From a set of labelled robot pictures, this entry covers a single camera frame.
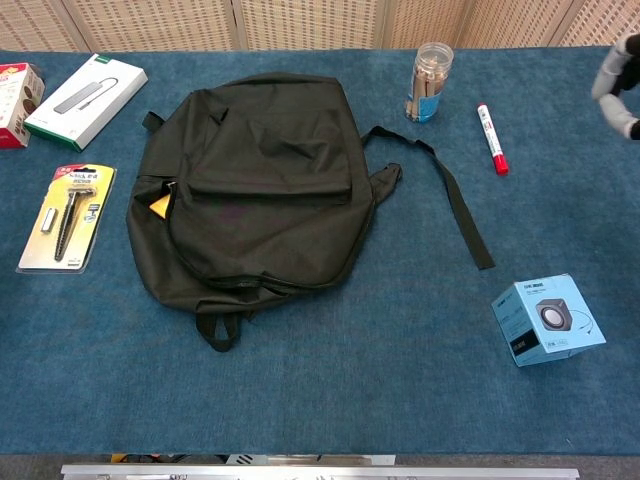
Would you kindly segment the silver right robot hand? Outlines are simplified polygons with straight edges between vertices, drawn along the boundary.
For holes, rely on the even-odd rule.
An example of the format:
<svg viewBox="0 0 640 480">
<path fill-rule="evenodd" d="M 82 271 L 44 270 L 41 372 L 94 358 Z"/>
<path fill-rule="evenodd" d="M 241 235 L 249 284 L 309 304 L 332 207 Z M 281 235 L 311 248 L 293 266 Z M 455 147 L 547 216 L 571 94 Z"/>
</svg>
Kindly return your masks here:
<svg viewBox="0 0 640 480">
<path fill-rule="evenodd" d="M 609 50 L 596 74 L 592 98 L 608 124 L 629 140 L 639 140 L 639 116 L 621 100 L 623 91 L 639 85 L 639 34 L 621 37 Z"/>
</svg>

